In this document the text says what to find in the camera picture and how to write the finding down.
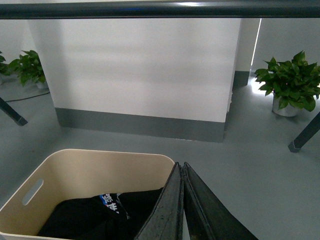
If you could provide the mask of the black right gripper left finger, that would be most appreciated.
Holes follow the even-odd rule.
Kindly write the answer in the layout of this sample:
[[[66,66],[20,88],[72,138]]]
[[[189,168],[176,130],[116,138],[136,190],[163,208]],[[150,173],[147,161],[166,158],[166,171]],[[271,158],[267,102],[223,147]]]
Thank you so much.
[[[136,240],[181,240],[183,238],[184,180],[176,162],[148,219]]]

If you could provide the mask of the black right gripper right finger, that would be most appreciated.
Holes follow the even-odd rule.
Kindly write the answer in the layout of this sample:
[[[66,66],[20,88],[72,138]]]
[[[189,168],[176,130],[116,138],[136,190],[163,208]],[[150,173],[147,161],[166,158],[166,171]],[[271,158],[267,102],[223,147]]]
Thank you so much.
[[[184,212],[191,240],[256,240],[187,162],[183,165]]]

